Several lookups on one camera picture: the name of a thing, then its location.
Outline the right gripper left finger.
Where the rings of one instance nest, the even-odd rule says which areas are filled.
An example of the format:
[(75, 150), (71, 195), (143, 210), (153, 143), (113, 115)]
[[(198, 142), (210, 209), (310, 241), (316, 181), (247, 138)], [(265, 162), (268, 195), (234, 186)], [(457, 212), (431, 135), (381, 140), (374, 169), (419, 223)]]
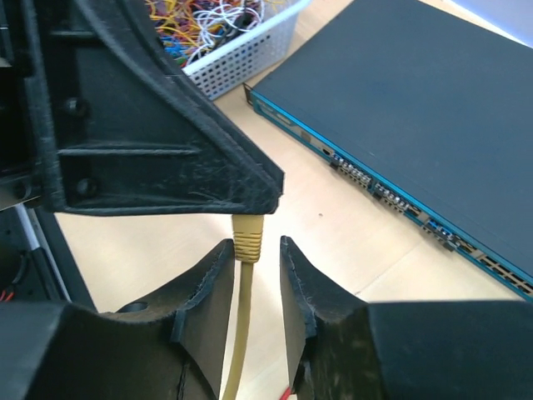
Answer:
[(4, 399), (216, 399), (234, 285), (232, 240), (116, 312), (1, 306)]

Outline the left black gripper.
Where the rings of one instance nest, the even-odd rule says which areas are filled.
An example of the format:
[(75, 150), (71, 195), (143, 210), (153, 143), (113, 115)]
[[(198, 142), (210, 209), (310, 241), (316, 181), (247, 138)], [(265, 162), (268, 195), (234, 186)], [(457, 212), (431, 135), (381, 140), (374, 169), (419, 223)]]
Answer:
[(32, 58), (21, 1), (1, 2), (1, 207), (40, 194), (26, 80)]

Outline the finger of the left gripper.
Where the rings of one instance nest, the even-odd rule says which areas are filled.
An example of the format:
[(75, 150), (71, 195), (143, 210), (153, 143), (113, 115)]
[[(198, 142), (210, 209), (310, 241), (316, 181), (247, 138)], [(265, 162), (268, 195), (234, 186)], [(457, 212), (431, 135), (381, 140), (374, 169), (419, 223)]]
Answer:
[(271, 214), (282, 170), (164, 52), (141, 1), (24, 1), (42, 202), (91, 216)]

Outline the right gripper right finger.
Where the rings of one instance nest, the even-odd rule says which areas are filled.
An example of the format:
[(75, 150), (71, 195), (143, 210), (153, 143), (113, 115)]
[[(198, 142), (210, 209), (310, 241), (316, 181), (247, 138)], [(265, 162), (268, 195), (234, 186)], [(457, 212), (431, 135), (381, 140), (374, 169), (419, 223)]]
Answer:
[(365, 302), (280, 241), (291, 392), (300, 399), (529, 399), (532, 306)]

